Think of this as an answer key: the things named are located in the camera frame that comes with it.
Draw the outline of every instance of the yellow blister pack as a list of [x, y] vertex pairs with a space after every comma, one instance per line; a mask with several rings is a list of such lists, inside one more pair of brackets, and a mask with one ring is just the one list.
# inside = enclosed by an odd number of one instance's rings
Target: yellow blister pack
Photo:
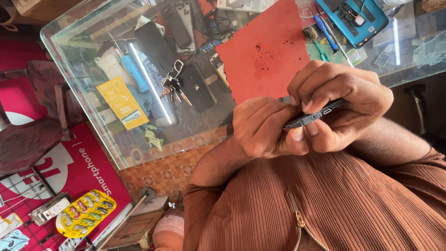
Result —
[[57, 215], [57, 230], [68, 238], [85, 236], [115, 208], [116, 202], [110, 196], [91, 190]]

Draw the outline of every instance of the blue screwdriver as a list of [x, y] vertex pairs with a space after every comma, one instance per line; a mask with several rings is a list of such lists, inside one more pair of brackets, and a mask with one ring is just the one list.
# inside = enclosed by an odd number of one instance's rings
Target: blue screwdriver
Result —
[[339, 51], [339, 48], [336, 46], [336, 44], [331, 40], [330, 35], [327, 32], [327, 29], [325, 28], [324, 23], [322, 23], [322, 20], [319, 18], [319, 16], [315, 15], [313, 10], [310, 9], [311, 13], [314, 16], [314, 20], [316, 21], [316, 25], [321, 30], [322, 33], [324, 33], [325, 37], [327, 38], [328, 43], [330, 44], [331, 49], [333, 50], [333, 54]]

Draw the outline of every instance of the red mat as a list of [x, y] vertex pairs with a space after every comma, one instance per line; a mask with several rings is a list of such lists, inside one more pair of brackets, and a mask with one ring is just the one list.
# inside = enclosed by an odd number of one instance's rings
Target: red mat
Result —
[[289, 82], [310, 61], [294, 0], [276, 2], [216, 50], [237, 104], [288, 96]]

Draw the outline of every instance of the black phone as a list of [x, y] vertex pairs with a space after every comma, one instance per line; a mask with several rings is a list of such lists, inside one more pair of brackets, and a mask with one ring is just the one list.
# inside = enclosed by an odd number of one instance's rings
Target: black phone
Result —
[[161, 10], [161, 16], [164, 18], [164, 21], [172, 32], [173, 39], [177, 46], [183, 50], [187, 49], [192, 43], [192, 38], [190, 37], [183, 20], [181, 20], [177, 9], [172, 4], [168, 4]]
[[194, 29], [203, 33], [204, 21], [203, 14], [201, 13], [201, 7], [197, 0], [187, 0], [190, 3], [190, 10], [192, 12], [192, 24]]
[[330, 113], [333, 109], [345, 105], [347, 102], [348, 101], [343, 98], [330, 101], [324, 106], [324, 108], [322, 108], [317, 113], [313, 113], [313, 114], [301, 113], [301, 114], [299, 114], [297, 117], [286, 122], [284, 128], [298, 128], [298, 127], [304, 126], [310, 122], [317, 120], [318, 118], [324, 116], [325, 114]]
[[175, 41], [173, 40], [173, 37], [164, 37], [164, 41], [166, 42], [167, 46], [172, 51], [172, 54], [177, 57], [177, 47], [175, 45]]
[[184, 94], [198, 113], [215, 106], [217, 99], [204, 82], [201, 72], [195, 63], [184, 66], [178, 77]]
[[156, 24], [149, 21], [136, 29], [134, 34], [145, 53], [151, 58], [153, 64], [156, 65], [161, 76], [167, 77], [177, 59], [172, 54], [169, 45], [164, 40]]

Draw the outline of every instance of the blue tube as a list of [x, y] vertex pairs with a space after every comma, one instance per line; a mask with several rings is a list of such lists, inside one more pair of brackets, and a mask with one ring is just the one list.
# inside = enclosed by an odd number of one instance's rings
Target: blue tube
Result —
[[333, 54], [336, 53], [339, 50], [339, 48], [336, 46], [336, 44], [333, 42], [333, 40], [331, 40], [331, 37], [328, 34], [324, 23], [322, 23], [322, 20], [317, 15], [314, 16], [314, 19], [316, 21], [316, 25], [318, 26], [318, 28], [324, 33], [325, 37], [327, 38], [327, 41], [330, 44], [331, 49], [333, 50]]
[[132, 58], [129, 55], [125, 55], [121, 58], [121, 63], [125, 67], [125, 70], [132, 76], [132, 79], [138, 85], [139, 92], [145, 92], [150, 89], [149, 85], [146, 83]]

